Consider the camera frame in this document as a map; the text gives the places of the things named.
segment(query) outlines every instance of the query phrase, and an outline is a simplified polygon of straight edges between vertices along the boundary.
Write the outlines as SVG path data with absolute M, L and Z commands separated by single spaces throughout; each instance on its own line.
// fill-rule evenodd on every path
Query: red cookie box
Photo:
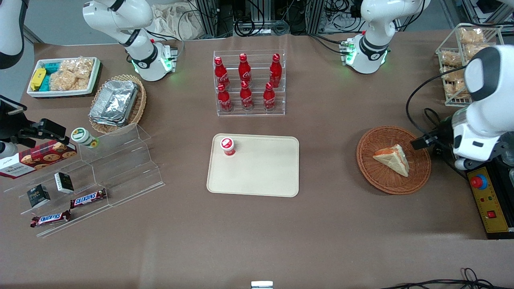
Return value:
M 0 160 L 0 176 L 18 178 L 77 154 L 74 145 L 51 140 Z

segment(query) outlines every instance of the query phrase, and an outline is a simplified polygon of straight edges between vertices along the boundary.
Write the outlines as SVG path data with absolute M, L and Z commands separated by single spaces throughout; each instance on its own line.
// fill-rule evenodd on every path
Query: teal package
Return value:
M 59 70 L 59 66 L 60 65 L 61 64 L 59 62 L 46 63 L 45 64 L 46 73 L 47 74 L 52 74 L 52 73 L 56 72 L 57 70 Z
M 41 92 L 49 92 L 50 91 L 50 75 L 45 75 L 43 79 L 43 83 L 41 83 L 41 87 L 39 88 Z

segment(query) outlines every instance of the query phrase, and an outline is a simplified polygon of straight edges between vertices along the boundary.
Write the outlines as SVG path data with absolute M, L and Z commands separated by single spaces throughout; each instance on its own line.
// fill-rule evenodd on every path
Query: round wicker basket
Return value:
M 357 163 L 364 177 L 377 189 L 389 194 L 405 195 L 419 190 L 428 181 L 432 161 L 426 149 L 414 150 L 411 132 L 400 127 L 377 127 L 366 132 L 357 145 Z M 409 177 L 404 177 L 373 158 L 384 148 L 399 144 L 409 162 Z
M 138 123 L 139 120 L 141 119 L 141 116 L 143 115 L 144 106 L 146 105 L 146 91 L 144 90 L 144 86 L 141 83 L 141 81 L 137 77 L 132 76 L 132 75 L 118 75 L 118 76 L 114 76 L 113 78 L 111 78 L 109 80 L 120 80 L 120 81 L 130 80 L 134 83 L 137 83 L 137 85 L 139 86 L 139 90 L 137 92 L 137 96 L 136 96 L 137 98 L 136 98 L 136 101 L 134 102 L 134 106 L 132 107 L 131 115 L 128 118 L 128 124 Z M 102 86 L 98 89 L 98 91 L 95 94 L 95 97 L 93 99 L 93 102 L 91 104 L 91 107 L 93 107 L 93 105 L 95 105 L 95 102 L 98 99 L 98 95 L 100 94 L 100 91 L 102 90 L 102 88 L 104 87 L 104 85 L 106 83 L 107 83 L 107 81 L 104 84 L 102 84 Z M 89 122 L 91 123 L 91 126 L 95 129 L 95 131 L 104 133 L 104 134 L 113 132 L 113 131 L 121 128 L 121 127 L 116 127 L 114 125 L 99 124 L 99 123 L 94 122 L 91 118 L 89 118 Z

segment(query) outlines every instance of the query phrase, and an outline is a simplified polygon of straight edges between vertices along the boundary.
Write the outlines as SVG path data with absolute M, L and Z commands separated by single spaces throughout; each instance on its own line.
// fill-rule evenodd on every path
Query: sandwich slice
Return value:
M 402 176 L 409 176 L 409 163 L 399 144 L 375 152 L 373 158 L 390 167 Z

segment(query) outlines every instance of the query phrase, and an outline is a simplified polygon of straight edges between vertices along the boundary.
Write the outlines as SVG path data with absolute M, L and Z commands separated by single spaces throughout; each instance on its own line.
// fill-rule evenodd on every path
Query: brown table surface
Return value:
M 372 187 L 355 160 L 357 142 L 370 128 L 414 131 L 405 101 L 437 73 L 434 51 L 448 33 L 398 33 L 372 75 L 342 66 L 308 37 L 187 42 L 176 73 L 144 82 L 148 103 L 140 125 L 153 137 L 152 159 L 166 185 L 43 239 L 18 218 L 16 196 L 0 194 L 1 287 L 248 288 L 251 281 L 273 280 L 276 288 L 362 289 L 460 279 L 461 267 L 513 286 L 513 241 L 485 240 L 466 182 L 442 161 L 433 161 L 420 191 L 395 196 Z M 272 48 L 287 49 L 286 116 L 218 118 L 213 50 Z M 80 55 L 102 61 L 101 83 L 134 74 L 121 45 L 37 45 L 35 58 Z M 443 97 L 440 81 L 427 85 L 412 102 L 415 119 L 428 128 L 423 107 L 443 116 L 454 112 Z M 47 117 L 69 130 L 90 127 L 91 98 L 25 95 L 23 102 L 29 119 Z M 296 137 L 299 194 L 208 192 L 217 133 Z

